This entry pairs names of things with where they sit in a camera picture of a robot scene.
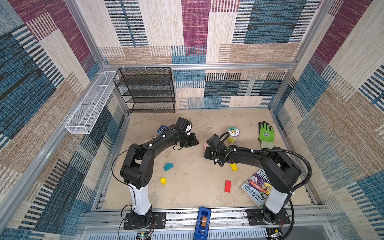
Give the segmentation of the yellow rectangular wood block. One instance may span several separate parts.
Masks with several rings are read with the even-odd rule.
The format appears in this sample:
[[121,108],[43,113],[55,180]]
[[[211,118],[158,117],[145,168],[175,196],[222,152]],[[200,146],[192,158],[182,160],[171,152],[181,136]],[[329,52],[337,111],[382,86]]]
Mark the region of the yellow rectangular wood block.
[[237,171],[238,167],[236,164],[230,164],[232,171]]

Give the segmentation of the red wood block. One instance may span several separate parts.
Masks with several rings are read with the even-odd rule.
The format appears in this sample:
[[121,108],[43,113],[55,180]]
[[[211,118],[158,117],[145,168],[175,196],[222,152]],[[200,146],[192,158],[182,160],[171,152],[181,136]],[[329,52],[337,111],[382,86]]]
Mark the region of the red wood block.
[[232,188],[232,182],[229,181],[229,180],[226,180],[224,191],[226,193],[230,193],[231,192],[231,188]]

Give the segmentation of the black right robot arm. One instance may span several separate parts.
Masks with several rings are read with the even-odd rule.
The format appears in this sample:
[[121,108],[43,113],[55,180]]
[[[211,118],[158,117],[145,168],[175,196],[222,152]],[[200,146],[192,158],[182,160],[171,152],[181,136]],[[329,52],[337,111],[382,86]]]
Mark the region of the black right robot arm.
[[288,156],[300,157],[299,154],[278,147],[265,150],[251,150],[235,145],[225,146],[218,135],[207,140],[208,147],[204,158],[224,166],[225,163],[243,164],[263,169],[272,190],[265,202],[268,212],[278,214],[288,203],[296,189],[303,186],[307,179],[297,183],[302,175],[301,168]]

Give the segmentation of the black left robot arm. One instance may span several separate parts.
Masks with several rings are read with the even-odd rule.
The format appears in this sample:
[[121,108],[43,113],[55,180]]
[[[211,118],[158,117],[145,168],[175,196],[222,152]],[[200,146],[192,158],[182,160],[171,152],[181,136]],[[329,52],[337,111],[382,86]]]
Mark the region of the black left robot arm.
[[192,129],[192,122],[180,117],[159,136],[141,145],[133,144],[127,150],[120,175],[130,188],[136,215],[146,216],[152,210],[148,184],[153,176],[155,158],[169,147],[179,145],[181,150],[198,145]]

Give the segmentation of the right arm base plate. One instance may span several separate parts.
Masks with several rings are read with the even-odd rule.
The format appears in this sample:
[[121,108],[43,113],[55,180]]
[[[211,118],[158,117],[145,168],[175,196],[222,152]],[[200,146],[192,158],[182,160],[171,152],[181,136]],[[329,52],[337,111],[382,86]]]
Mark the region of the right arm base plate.
[[284,208],[277,214],[268,209],[248,209],[245,211],[245,217],[251,226],[291,224],[290,216]]

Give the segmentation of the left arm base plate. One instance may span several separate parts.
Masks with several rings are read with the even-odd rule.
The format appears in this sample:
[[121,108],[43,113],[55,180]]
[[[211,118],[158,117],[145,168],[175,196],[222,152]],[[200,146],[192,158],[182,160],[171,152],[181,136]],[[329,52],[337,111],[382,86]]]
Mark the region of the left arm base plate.
[[141,216],[135,212],[130,212],[125,216],[123,229],[164,229],[166,225],[166,215],[166,212],[148,212],[145,216]]

